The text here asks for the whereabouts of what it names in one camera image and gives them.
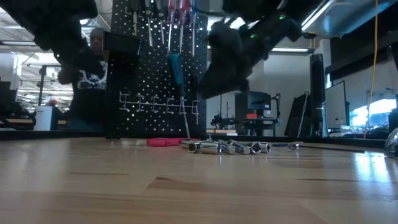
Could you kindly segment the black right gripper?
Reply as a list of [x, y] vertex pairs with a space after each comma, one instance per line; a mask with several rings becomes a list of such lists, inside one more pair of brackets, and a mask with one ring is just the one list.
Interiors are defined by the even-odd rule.
[[269, 51], [256, 34], [250, 34], [247, 28], [232, 29], [223, 21], [212, 25], [208, 44], [210, 64], [198, 84], [198, 93], [203, 99], [248, 91], [247, 78], [239, 75], [249, 75], [259, 61], [269, 58]]

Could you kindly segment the blue-handled screwdriver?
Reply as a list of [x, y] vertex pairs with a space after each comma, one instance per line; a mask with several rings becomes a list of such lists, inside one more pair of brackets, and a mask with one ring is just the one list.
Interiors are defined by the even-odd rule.
[[190, 29], [192, 35], [191, 55], [195, 56], [195, 29], [198, 15], [198, 0], [190, 0]]

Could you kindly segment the red-handled screwdriver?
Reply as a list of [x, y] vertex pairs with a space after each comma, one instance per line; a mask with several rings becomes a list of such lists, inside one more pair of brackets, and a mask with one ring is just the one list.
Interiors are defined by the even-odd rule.
[[189, 0], [178, 0], [178, 25], [180, 27], [179, 53], [182, 53], [183, 30], [187, 20], [188, 11], [189, 11]]
[[168, 34], [168, 41], [167, 41], [167, 55], [170, 54], [171, 51], [171, 38], [172, 38], [172, 28], [174, 23], [174, 15], [176, 10], [176, 0], [168, 0], [168, 19], [167, 23], [169, 25], [169, 34]]

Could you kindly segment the black perforated pegboard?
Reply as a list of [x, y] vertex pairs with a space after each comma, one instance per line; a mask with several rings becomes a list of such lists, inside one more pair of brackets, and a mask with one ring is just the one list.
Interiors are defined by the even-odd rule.
[[[168, 0], [162, 0], [164, 18], [168, 19]], [[144, 41], [140, 55], [107, 51], [109, 55], [107, 72], [107, 109], [105, 131], [110, 136], [121, 133], [169, 134], [187, 137], [183, 115], [145, 113], [120, 110], [119, 92], [131, 95], [159, 96], [177, 98], [177, 86], [169, 70], [167, 41], [169, 25], [163, 23], [165, 44], [161, 41], [160, 24], [151, 21], [153, 46], [149, 46], [147, 21], [139, 19], [137, 35], [134, 35], [133, 20], [125, 16], [124, 7], [130, 7], [130, 0], [113, 0], [110, 32], [135, 36]], [[144, 0], [139, 0], [138, 14], [145, 15]], [[184, 77], [185, 99], [192, 100], [190, 77], [203, 78], [208, 67], [208, 47], [206, 43], [208, 19], [197, 15], [195, 29], [195, 56], [191, 55], [192, 35], [190, 27], [184, 27], [182, 53], [179, 53], [178, 0], [172, 28], [170, 54], [179, 54]], [[199, 124], [195, 116], [187, 114], [191, 138], [201, 138], [206, 133], [206, 101], [199, 96]]]

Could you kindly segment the black-handled slim screwdriver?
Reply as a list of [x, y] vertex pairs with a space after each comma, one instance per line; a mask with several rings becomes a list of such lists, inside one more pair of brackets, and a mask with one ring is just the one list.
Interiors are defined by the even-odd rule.
[[158, 17], [159, 24], [160, 24], [161, 41], [163, 44], [165, 44], [164, 27], [163, 27], [164, 8], [163, 8], [162, 0], [154, 0], [154, 1], [155, 1], [156, 11], [157, 11], [157, 17]]

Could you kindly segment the black monitor on stand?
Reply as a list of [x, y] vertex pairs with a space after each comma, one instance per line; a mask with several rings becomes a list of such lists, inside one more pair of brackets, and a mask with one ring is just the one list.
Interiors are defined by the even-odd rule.
[[271, 96], [267, 93], [249, 91], [247, 93], [248, 109], [271, 111]]

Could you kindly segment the black background desk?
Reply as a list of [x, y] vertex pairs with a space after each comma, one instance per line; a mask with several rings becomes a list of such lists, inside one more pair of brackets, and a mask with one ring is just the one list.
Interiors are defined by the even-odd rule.
[[276, 127], [280, 125], [279, 118], [256, 118], [243, 120], [243, 134], [245, 136], [276, 137]]

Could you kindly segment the white floor container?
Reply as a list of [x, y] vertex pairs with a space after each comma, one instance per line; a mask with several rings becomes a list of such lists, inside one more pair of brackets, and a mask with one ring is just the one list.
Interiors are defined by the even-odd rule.
[[56, 131], [62, 112], [56, 106], [36, 107], [34, 131]]

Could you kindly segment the black leaning panels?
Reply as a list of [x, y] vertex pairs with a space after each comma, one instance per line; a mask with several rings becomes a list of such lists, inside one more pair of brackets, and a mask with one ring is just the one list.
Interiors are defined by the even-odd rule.
[[290, 138], [307, 138], [311, 135], [311, 97], [303, 94], [294, 98], [284, 135]]

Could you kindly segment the black tower fan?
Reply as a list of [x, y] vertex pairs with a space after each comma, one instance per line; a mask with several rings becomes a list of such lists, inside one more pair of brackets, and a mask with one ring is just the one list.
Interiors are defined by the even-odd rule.
[[314, 136], [328, 137], [325, 102], [325, 69], [322, 54], [310, 56], [311, 116]]

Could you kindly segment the dark overhead beam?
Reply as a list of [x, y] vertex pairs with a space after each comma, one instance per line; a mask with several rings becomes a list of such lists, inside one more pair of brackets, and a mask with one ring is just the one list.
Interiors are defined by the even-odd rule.
[[[398, 44], [398, 30], [390, 32], [380, 38], [377, 45], [376, 62], [387, 60], [387, 51], [391, 45]], [[374, 44], [368, 44], [351, 54], [340, 57], [325, 69], [326, 74], [330, 74], [332, 79], [339, 79], [352, 73], [369, 68], [373, 64]]]

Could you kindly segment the bright display screen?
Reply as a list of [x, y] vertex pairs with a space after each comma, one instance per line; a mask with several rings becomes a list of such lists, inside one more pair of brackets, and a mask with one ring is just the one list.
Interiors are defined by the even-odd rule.
[[396, 101], [382, 99], [372, 102], [368, 111], [367, 106], [356, 108], [349, 113], [350, 126], [384, 126], [389, 122], [390, 112], [396, 109]]

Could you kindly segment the black aluminium table frame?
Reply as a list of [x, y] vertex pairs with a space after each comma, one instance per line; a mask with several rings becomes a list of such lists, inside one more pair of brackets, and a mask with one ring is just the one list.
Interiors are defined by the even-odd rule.
[[[0, 130], [0, 141], [33, 140], [33, 139], [61, 139], [61, 138], [100, 138], [108, 134], [92, 133], [87, 131], [5, 131]], [[169, 134], [142, 134], [121, 133], [115, 134], [119, 138], [148, 139], [148, 138], [183, 138], [179, 135]], [[291, 138], [291, 137], [265, 137], [265, 136], [227, 136], [213, 134], [212, 139], [234, 139], [236, 141], [267, 141], [267, 142], [305, 142], [320, 144], [336, 144], [356, 147], [384, 148], [384, 139], [360, 139], [360, 138]]]

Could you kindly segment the white panel black frame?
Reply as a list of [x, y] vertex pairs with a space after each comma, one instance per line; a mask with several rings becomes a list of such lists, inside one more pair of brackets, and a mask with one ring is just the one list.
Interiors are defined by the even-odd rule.
[[339, 82], [325, 90], [326, 121], [330, 133], [340, 132], [341, 126], [349, 126], [349, 102], [346, 100], [345, 82]]

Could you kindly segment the silver ceiling duct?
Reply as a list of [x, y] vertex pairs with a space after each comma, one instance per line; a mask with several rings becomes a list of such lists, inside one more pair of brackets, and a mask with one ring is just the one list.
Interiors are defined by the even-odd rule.
[[323, 0], [302, 22], [302, 31], [321, 37], [341, 37], [396, 3], [398, 0]]

